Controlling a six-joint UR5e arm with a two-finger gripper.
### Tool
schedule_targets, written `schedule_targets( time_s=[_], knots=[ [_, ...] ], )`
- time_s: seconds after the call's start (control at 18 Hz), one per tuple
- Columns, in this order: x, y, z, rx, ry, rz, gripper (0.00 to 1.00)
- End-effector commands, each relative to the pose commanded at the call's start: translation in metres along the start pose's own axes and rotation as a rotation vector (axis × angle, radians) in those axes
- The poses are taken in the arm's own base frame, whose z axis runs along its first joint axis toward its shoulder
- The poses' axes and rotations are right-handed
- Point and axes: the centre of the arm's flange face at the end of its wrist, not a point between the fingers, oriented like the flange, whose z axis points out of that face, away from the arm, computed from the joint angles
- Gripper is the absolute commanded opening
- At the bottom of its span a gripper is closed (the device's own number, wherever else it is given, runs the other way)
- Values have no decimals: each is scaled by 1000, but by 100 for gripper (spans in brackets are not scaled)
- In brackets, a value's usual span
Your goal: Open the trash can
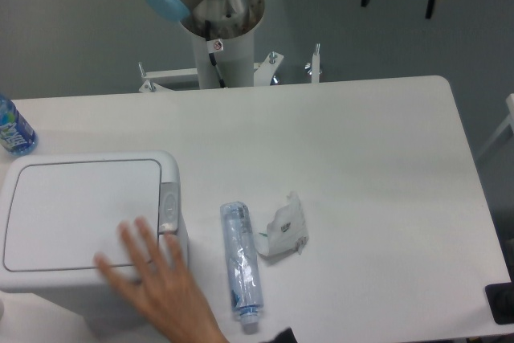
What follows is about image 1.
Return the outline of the bare human hand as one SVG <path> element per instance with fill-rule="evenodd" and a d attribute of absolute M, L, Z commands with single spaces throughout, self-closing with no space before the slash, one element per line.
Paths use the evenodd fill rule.
<path fill-rule="evenodd" d="M 138 247 L 129 224 L 120 223 L 118 235 L 140 281 L 127 279 L 111 266 L 107 257 L 97 254 L 95 265 L 110 287 L 170 342 L 226 342 L 207 299 L 186 265 L 177 237 L 165 235 L 173 261 L 168 263 L 145 219 L 137 218 L 134 226 L 145 243 L 149 259 L 145 259 Z"/>

